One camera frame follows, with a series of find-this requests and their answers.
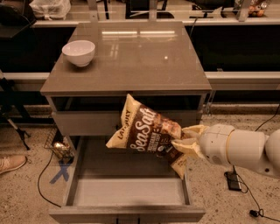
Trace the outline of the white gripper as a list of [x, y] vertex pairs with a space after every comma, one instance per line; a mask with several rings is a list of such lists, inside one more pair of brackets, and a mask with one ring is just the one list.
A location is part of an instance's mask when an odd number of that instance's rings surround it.
[[234, 130], [233, 126], [224, 124], [215, 124], [210, 127], [193, 125], [182, 129], [182, 137], [185, 139], [174, 139], [171, 143], [188, 157], [206, 158], [214, 165], [228, 166], [230, 163], [227, 157], [227, 144]]

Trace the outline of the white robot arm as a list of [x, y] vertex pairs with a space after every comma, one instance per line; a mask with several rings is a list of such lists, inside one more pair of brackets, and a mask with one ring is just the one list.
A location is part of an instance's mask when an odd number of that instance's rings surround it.
[[188, 157], [209, 163], [238, 166], [252, 172], [280, 178], [280, 130], [263, 132], [236, 129], [232, 125], [195, 125], [182, 129], [182, 138], [172, 145]]

